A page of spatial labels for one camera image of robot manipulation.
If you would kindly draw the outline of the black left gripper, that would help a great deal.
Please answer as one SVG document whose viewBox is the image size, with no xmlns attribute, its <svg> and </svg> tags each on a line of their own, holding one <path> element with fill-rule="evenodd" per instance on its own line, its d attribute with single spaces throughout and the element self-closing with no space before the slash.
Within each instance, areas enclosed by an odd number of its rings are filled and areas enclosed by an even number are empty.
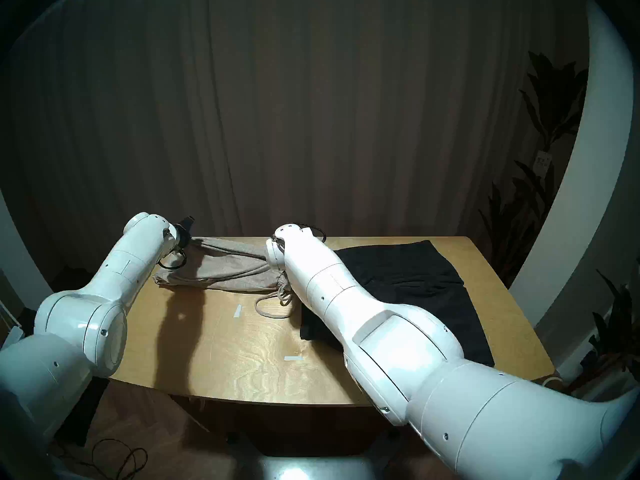
<svg viewBox="0 0 640 480">
<path fill-rule="evenodd" d="M 177 232 L 177 243 L 175 249 L 184 249 L 189 245 L 192 239 L 191 227 L 193 226 L 194 221 L 194 217 L 189 215 L 175 223 L 175 230 Z"/>
</svg>

